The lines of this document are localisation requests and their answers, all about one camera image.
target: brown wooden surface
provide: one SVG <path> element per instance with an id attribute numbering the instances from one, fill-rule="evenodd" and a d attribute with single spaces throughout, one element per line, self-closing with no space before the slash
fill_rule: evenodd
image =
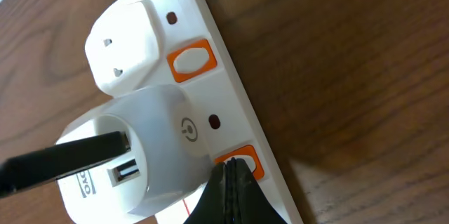
<path id="1" fill-rule="evenodd" d="M 449 223 L 449 0 L 207 1 L 304 223 Z M 0 3 L 0 159 L 108 100 L 83 46 L 112 2 Z M 71 220 L 50 184 L 0 223 Z"/>

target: white plug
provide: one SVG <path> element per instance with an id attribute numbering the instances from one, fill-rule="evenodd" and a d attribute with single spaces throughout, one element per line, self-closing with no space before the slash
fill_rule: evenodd
<path id="1" fill-rule="evenodd" d="M 86 41 L 95 83 L 106 94 L 131 92 L 160 58 L 151 2 L 108 8 Z"/>
<path id="2" fill-rule="evenodd" d="M 195 121 L 182 90 L 164 85 L 110 100 L 72 122 L 57 144 L 125 131 L 131 147 L 116 159 L 58 181 L 72 220 L 136 223 L 207 182 L 214 164 Z"/>

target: white power strip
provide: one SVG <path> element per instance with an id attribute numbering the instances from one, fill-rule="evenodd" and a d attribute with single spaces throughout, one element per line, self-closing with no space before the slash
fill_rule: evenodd
<path id="1" fill-rule="evenodd" d="M 86 55 L 95 83 L 115 98 L 148 86 L 180 87 L 212 160 L 246 158 L 276 211 L 287 223 L 302 223 L 205 0 L 117 0 L 95 22 Z M 192 127 L 181 130 L 192 134 Z M 183 223 L 201 192 L 156 214 L 158 222 Z M 128 215 L 129 223 L 147 217 Z"/>

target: socket hole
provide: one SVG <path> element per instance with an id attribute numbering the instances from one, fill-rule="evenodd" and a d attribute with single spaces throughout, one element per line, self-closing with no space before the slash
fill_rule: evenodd
<path id="1" fill-rule="evenodd" d="M 174 12 L 167 13 L 168 24 L 174 25 L 177 22 L 177 16 Z"/>
<path id="2" fill-rule="evenodd" d="M 221 126 L 220 118 L 218 118 L 218 116 L 215 114 L 210 115 L 209 124 L 211 128 L 219 129 L 219 127 Z"/>
<path id="3" fill-rule="evenodd" d="M 105 44 L 105 46 L 109 46 L 109 45 L 112 44 L 112 40 L 111 40 L 111 39 L 105 39 L 105 40 L 103 41 L 103 43 Z"/>
<path id="4" fill-rule="evenodd" d="M 122 73 L 123 73 L 123 70 L 119 70 L 117 68 L 114 68 L 114 75 L 116 77 L 120 77 Z"/>

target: electrical outlet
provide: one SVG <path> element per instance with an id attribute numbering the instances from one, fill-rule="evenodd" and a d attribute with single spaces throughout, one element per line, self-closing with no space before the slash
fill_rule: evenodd
<path id="1" fill-rule="evenodd" d="M 129 93 L 160 56 L 151 2 L 110 7 L 94 24 L 85 46 L 95 83 L 106 94 Z"/>

